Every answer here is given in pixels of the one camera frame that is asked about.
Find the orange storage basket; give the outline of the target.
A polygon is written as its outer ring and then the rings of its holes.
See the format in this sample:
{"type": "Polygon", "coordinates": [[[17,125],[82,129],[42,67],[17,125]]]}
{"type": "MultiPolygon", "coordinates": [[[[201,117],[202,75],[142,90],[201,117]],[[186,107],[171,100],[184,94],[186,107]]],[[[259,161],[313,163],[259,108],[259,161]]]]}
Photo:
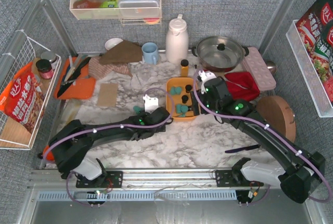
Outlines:
{"type": "Polygon", "coordinates": [[[196,116],[194,115],[193,108],[192,108],[192,99],[190,93],[193,90],[193,82],[194,80],[191,77],[174,77],[168,80],[166,84],[166,90],[170,96],[166,96],[166,109],[169,113],[172,112],[172,118],[175,122],[190,122],[193,121],[196,116]],[[191,85],[192,90],[190,92],[186,92],[185,86],[191,85]],[[170,89],[171,87],[181,87],[182,93],[180,95],[171,95],[170,89]],[[187,95],[189,100],[186,104],[182,103],[181,97],[183,95],[187,95]],[[186,113],[176,113],[176,105],[181,104],[188,106],[188,111],[186,113]]]}

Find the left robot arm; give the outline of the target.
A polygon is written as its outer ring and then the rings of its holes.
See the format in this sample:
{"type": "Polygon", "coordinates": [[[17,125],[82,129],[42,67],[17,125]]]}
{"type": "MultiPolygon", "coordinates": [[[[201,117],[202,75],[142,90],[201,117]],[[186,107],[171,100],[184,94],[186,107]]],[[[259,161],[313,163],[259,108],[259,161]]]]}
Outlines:
{"type": "Polygon", "coordinates": [[[51,138],[40,158],[54,162],[65,179],[74,172],[89,182],[102,183],[107,173],[99,159],[86,156],[90,149],[116,141],[147,139],[165,132],[166,126],[172,122],[171,114],[164,107],[151,113],[141,111],[111,124],[89,125],[72,120],[51,138]]]}

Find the tan felt coaster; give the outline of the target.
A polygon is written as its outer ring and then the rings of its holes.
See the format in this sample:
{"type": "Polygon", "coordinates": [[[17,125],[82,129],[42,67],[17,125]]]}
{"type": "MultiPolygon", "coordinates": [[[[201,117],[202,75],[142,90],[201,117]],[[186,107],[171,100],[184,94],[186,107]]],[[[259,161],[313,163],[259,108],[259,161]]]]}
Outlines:
{"type": "Polygon", "coordinates": [[[103,83],[100,85],[97,106],[115,107],[117,103],[118,84],[103,83]]]}

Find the black coffee capsule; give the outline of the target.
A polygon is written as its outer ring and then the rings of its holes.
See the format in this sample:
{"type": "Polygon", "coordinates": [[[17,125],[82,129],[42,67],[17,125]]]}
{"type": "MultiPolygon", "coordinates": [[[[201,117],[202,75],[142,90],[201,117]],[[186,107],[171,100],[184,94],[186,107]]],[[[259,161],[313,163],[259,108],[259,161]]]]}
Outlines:
{"type": "Polygon", "coordinates": [[[186,85],[185,86],[186,92],[190,92],[192,90],[192,86],[191,85],[186,85]]]}
{"type": "Polygon", "coordinates": [[[183,103],[183,104],[186,104],[187,101],[189,100],[189,97],[188,97],[187,95],[183,95],[183,96],[181,97],[181,100],[182,100],[182,103],[183,103]]]}

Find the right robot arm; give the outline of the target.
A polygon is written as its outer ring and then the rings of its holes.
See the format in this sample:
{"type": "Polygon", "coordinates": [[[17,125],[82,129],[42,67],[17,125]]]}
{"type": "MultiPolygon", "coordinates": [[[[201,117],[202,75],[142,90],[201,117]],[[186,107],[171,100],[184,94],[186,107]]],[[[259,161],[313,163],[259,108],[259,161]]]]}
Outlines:
{"type": "Polygon", "coordinates": [[[212,114],[221,124],[232,125],[254,139],[278,162],[278,165],[269,165],[243,158],[233,167],[237,181],[245,179],[280,187],[297,203],[311,199],[311,194],[323,183],[328,190],[324,202],[332,199],[332,189],[325,178],[325,158],[320,153],[299,148],[278,133],[250,102],[233,99],[222,77],[198,70],[194,81],[201,81],[201,88],[194,88],[191,93],[195,114],[212,114]]]}

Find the red cloth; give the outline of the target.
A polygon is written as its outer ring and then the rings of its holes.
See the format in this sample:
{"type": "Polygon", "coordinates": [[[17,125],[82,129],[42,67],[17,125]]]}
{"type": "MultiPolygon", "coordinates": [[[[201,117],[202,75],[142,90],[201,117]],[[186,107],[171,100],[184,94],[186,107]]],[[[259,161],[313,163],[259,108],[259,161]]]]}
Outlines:
{"type": "Polygon", "coordinates": [[[260,90],[249,72],[233,72],[224,75],[228,91],[234,100],[252,101],[260,95],[260,90]]]}

